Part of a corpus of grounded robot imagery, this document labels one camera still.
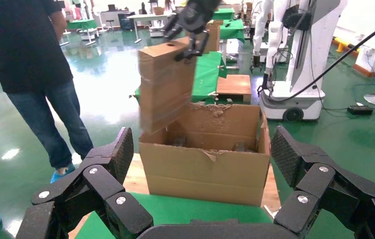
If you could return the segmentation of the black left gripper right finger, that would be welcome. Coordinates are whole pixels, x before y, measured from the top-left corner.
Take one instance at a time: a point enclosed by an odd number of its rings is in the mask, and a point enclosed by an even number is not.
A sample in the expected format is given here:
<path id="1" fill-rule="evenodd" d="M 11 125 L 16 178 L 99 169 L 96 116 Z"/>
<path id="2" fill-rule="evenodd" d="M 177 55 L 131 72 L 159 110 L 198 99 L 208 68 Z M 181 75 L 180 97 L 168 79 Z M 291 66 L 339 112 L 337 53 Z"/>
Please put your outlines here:
<path id="1" fill-rule="evenodd" d="M 303 239 L 325 210 L 357 239 L 375 239 L 375 182 L 340 167 L 322 148 L 278 126 L 272 158 L 292 189 L 274 222 Z"/>

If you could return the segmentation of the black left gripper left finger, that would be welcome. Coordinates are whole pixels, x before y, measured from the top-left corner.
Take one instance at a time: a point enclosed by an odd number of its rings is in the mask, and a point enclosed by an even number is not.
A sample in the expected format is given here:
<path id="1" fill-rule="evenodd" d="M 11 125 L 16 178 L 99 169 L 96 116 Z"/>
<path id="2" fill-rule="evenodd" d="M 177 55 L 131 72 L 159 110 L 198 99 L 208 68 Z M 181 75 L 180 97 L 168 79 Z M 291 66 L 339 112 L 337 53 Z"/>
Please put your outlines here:
<path id="1" fill-rule="evenodd" d="M 153 217 L 123 186 L 133 155 L 132 130 L 123 127 L 114 142 L 93 148 L 75 171 L 32 196 L 17 238 L 66 239 L 90 212 L 115 238 L 138 238 Z"/>

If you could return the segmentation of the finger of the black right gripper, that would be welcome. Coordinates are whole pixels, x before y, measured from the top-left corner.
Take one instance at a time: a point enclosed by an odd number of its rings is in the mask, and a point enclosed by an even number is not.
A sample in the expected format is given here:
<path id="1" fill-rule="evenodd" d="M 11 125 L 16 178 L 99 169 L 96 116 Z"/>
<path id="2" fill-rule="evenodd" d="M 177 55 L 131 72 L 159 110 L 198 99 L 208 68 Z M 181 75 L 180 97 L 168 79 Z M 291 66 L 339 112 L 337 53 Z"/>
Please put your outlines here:
<path id="1" fill-rule="evenodd" d="M 164 38 L 173 40 L 181 32 L 186 31 L 186 16 L 182 13 L 172 15 L 164 27 Z"/>
<path id="2" fill-rule="evenodd" d="M 183 43 L 187 48 L 183 52 L 178 53 L 174 60 L 179 62 L 184 59 L 190 60 L 193 57 L 202 56 L 208 43 L 208 39 L 208 30 L 204 30 L 199 34 L 191 33 L 189 36 L 176 39 L 175 42 Z"/>

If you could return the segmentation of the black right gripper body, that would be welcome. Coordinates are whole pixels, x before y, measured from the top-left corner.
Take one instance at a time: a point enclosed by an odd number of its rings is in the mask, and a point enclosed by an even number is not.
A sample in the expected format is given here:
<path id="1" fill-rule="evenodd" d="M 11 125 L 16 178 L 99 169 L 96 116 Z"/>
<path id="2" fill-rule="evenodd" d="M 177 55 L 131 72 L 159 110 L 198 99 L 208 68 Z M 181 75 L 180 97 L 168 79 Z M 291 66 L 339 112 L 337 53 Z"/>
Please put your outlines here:
<path id="1" fill-rule="evenodd" d="M 222 0 L 188 0 L 180 12 L 180 25 L 190 33 L 201 33 Z"/>

